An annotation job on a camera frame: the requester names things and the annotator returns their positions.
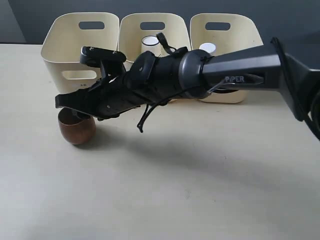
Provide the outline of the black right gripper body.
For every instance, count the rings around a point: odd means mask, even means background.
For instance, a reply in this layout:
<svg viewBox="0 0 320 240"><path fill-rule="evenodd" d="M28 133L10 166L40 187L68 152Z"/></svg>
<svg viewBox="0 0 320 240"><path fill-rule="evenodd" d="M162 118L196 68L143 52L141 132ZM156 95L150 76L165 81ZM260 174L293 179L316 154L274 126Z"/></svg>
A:
<svg viewBox="0 0 320 240"><path fill-rule="evenodd" d="M142 105L160 100L160 79L126 73L114 79L101 78L79 94L79 111L98 120L117 118Z"/></svg>

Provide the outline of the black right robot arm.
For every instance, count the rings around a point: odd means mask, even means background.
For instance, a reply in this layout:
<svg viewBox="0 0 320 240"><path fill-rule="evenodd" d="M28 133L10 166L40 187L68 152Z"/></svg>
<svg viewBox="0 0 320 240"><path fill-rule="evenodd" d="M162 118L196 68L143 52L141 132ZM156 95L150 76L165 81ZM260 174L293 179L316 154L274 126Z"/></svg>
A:
<svg viewBox="0 0 320 240"><path fill-rule="evenodd" d="M83 63L101 69L92 86L55 97L68 108L99 120L116 118L141 105L165 105L171 99L203 99L217 89L279 92L297 120L320 118L320 46L271 43L219 56L203 50L156 57L142 53L125 70L118 53L82 49Z"/></svg>

